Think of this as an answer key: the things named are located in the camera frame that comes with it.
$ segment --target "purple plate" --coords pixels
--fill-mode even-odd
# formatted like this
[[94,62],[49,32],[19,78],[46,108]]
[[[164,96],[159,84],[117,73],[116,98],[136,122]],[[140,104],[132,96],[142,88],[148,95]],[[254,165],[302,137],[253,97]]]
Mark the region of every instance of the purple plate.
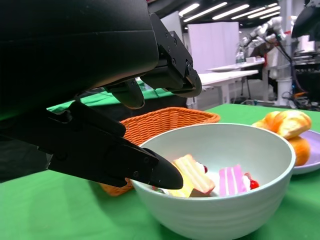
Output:
[[307,174],[320,169],[320,133],[309,130],[302,133],[300,137],[309,142],[311,154],[305,165],[293,168],[293,175]]

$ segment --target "ceiling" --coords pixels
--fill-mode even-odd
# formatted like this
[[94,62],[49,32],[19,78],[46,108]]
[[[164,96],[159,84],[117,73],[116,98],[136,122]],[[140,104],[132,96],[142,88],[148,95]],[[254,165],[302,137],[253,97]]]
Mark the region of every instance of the ceiling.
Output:
[[[196,14],[199,14],[214,6],[217,6],[223,2],[227,2],[227,4],[210,13],[202,15],[194,20],[191,20],[189,22],[183,22],[183,20],[190,18]],[[263,23],[268,21],[270,18],[276,17],[276,16],[271,16],[264,19],[260,19],[259,17],[248,18],[248,16],[243,16],[235,20],[232,20],[231,18],[262,8],[262,7],[266,7],[270,4],[274,4],[277,2],[278,2],[277,0],[156,0],[149,3],[149,11],[152,13],[157,13],[160,18],[163,18],[166,15],[169,15],[175,11],[180,12],[185,8],[191,6],[192,4],[199,4],[199,6],[196,9],[183,15],[183,17],[181,18],[182,29],[184,29],[188,24],[203,24],[203,23],[231,22],[231,21],[239,22],[240,28],[253,28],[253,27],[262,25]],[[246,9],[232,13],[218,20],[212,19],[214,16],[217,16],[219,14],[225,13],[227,11],[230,11],[234,8],[237,8],[246,4],[249,5],[249,7]]]

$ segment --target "green tablecloth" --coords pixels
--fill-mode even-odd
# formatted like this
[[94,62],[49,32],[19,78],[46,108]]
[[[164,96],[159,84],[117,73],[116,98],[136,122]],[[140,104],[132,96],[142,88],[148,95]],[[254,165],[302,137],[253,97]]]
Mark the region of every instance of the green tablecloth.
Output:
[[[252,124],[275,108],[225,104],[222,123]],[[320,113],[307,113],[320,132]],[[292,177],[269,222],[242,240],[320,239],[320,171]],[[53,171],[0,185],[1,240],[184,240],[149,214],[135,191],[109,197],[87,180]]]
[[[148,90],[141,89],[141,90],[145,100],[174,95],[173,93],[164,91],[161,88],[156,90],[153,90],[153,89],[148,89]],[[52,106],[52,107],[49,107],[48,110],[54,113],[59,113],[67,109],[72,102],[73,101],[68,101],[56,106]],[[107,93],[106,91],[83,97],[81,98],[81,102],[89,107],[120,103],[111,93]]]

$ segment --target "pink cake slice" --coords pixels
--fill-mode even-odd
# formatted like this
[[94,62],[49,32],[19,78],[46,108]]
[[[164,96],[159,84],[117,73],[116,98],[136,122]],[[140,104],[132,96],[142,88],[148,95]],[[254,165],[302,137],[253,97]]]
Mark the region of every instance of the pink cake slice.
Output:
[[219,171],[220,197],[245,193],[247,190],[243,181],[243,175],[240,165],[222,168]]

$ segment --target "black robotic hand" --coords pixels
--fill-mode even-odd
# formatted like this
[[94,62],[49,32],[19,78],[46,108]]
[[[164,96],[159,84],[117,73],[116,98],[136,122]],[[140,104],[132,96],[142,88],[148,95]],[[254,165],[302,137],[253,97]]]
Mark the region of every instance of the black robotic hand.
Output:
[[311,0],[297,17],[292,29],[292,38],[307,35],[319,22],[320,0]]
[[[48,169],[122,187],[125,178],[180,189],[167,160],[123,138],[125,127],[77,99],[104,87],[144,105],[135,78],[182,97],[202,85],[191,55],[145,0],[0,0],[0,134],[52,155]],[[46,109],[77,99],[54,114]]]

